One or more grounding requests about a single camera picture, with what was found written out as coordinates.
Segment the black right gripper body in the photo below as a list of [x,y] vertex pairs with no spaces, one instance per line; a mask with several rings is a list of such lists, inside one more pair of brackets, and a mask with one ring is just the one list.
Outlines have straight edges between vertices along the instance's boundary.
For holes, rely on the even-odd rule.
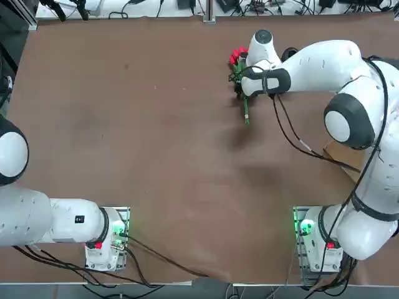
[[236,98],[238,100],[247,100],[248,96],[245,95],[243,88],[241,86],[241,82],[235,81],[234,83],[234,92],[236,94]]

